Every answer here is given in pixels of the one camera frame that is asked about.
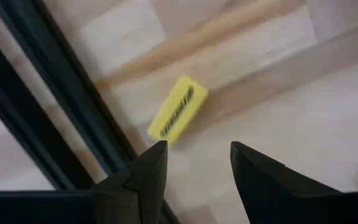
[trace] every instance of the light wood surface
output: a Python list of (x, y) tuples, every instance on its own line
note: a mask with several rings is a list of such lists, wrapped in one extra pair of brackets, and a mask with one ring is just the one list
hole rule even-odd
[[(147, 126), (180, 75), (211, 91), (169, 153), (165, 197), (181, 222), (247, 223), (231, 141), (358, 190), (358, 1), (45, 3), (138, 153), (155, 142)], [(19, 68), (26, 58), (7, 50), (14, 43), (3, 30), (0, 47)], [(94, 179), (103, 179), (64, 112), (35, 87), (36, 72), (21, 74)]]

